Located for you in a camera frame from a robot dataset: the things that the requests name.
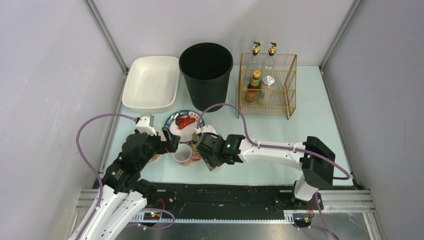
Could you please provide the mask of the dark liquid glass bottle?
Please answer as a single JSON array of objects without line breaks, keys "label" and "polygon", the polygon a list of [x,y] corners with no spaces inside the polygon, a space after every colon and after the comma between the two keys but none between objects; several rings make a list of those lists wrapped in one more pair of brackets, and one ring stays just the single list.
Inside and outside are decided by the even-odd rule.
[{"label": "dark liquid glass bottle", "polygon": [[254,41],[254,46],[251,49],[251,55],[248,61],[249,69],[252,71],[260,71],[261,70],[261,43]]}]

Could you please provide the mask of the silver lid pepper jar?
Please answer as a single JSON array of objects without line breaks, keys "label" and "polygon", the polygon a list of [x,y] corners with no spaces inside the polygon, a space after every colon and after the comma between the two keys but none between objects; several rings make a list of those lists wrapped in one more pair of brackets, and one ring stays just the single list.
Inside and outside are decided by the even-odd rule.
[{"label": "silver lid pepper jar", "polygon": [[262,78],[260,91],[258,93],[258,101],[262,105],[270,105],[272,102],[272,97],[275,93],[275,83],[276,80],[271,75],[266,75]]}]

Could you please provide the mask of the black lid spice jar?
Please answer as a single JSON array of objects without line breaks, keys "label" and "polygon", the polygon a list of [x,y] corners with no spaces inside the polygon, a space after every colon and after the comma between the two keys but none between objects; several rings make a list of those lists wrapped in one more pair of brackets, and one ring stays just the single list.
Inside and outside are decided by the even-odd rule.
[{"label": "black lid spice jar", "polygon": [[211,172],[212,173],[218,173],[218,172],[220,172],[221,170],[222,170],[222,166],[219,166],[219,167],[215,167]]}]

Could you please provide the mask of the clear glass oil bottle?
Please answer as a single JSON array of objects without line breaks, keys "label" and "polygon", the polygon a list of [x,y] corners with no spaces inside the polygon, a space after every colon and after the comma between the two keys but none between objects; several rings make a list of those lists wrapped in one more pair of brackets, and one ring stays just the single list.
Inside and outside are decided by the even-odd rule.
[{"label": "clear glass oil bottle", "polygon": [[263,70],[266,76],[273,76],[276,69],[275,54],[277,52],[277,44],[275,42],[270,42],[270,44],[271,47],[268,49],[268,55],[263,63]]}]

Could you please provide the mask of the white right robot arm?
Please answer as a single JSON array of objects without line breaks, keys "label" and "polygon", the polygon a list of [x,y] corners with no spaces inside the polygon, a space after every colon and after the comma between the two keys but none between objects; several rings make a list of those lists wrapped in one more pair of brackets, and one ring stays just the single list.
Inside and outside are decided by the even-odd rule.
[{"label": "white right robot arm", "polygon": [[319,138],[308,136],[306,141],[276,143],[248,141],[247,137],[230,134],[222,136],[207,132],[200,135],[196,145],[210,171],[223,164],[275,163],[302,172],[295,181],[292,195],[300,201],[310,201],[318,190],[333,186],[336,155]]}]

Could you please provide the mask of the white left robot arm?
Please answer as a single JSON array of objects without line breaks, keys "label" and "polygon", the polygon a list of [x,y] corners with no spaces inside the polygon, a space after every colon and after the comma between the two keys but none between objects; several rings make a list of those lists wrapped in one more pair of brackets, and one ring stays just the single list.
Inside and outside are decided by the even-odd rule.
[{"label": "white left robot arm", "polygon": [[180,136],[162,128],[163,136],[135,130],[99,181],[99,192],[71,240],[114,240],[130,220],[157,199],[157,188],[141,179],[155,155],[175,153]]}]

